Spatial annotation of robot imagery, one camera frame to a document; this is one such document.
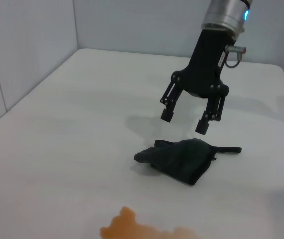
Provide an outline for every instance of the metal cylinder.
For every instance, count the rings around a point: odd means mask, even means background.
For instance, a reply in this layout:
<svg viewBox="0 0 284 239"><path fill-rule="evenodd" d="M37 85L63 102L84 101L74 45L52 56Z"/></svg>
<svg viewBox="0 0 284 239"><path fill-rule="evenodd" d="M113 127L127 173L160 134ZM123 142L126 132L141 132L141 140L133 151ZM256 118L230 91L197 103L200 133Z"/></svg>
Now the metal cylinder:
<svg viewBox="0 0 284 239"><path fill-rule="evenodd" d="M245 30L243 24L248 11L247 5L240 0L211 0L201 28L227 30L237 40Z"/></svg>

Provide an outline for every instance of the blue indicator light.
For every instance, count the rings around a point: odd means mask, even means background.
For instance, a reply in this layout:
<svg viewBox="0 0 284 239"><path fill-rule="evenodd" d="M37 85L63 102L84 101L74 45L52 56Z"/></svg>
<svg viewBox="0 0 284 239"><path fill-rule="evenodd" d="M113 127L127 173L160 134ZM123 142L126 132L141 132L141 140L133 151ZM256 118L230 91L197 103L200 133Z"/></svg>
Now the blue indicator light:
<svg viewBox="0 0 284 239"><path fill-rule="evenodd" d="M245 20L248 19L248 15L249 15L249 11L246 11L246 13L245 13Z"/></svg>

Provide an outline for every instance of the dark green fabric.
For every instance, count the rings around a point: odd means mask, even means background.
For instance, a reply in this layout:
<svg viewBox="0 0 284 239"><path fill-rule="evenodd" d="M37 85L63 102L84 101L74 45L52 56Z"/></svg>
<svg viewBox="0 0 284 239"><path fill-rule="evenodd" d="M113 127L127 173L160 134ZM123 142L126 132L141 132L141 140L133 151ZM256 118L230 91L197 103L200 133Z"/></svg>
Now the dark green fabric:
<svg viewBox="0 0 284 239"><path fill-rule="evenodd" d="M134 156L139 163L150 163L157 170L190 185L210 167L217 152L240 153L241 148L214 147L200 139L189 139L177 143L156 140L154 147Z"/></svg>

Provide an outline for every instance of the robotic arm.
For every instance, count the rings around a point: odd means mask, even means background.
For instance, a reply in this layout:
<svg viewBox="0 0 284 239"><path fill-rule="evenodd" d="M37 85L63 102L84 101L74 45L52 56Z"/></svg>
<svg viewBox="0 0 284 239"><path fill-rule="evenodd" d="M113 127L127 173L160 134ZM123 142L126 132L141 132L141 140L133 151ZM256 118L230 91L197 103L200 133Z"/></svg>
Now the robotic arm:
<svg viewBox="0 0 284 239"><path fill-rule="evenodd" d="M239 65L245 47L235 47L243 24L248 17L253 0L211 0L202 32L188 66L171 76L160 102L166 106L161 119L170 122L177 99L185 90L193 96L208 98L207 108L196 132L205 135L209 121L220 121L229 87L222 83L220 74L224 65L234 68ZM229 66L229 52L236 52L238 62Z"/></svg>

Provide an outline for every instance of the table surface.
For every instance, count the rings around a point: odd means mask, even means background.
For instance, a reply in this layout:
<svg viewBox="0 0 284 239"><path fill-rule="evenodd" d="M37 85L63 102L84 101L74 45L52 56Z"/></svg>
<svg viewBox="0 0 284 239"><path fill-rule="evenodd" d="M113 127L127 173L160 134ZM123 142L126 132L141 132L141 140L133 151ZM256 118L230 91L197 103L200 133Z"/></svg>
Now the table surface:
<svg viewBox="0 0 284 239"><path fill-rule="evenodd" d="M221 122L195 132L206 100L159 99L188 58L82 49L0 119L0 239L97 239L123 206L159 231L284 239L284 73L224 69ZM133 160L154 140L242 147L189 187Z"/></svg>

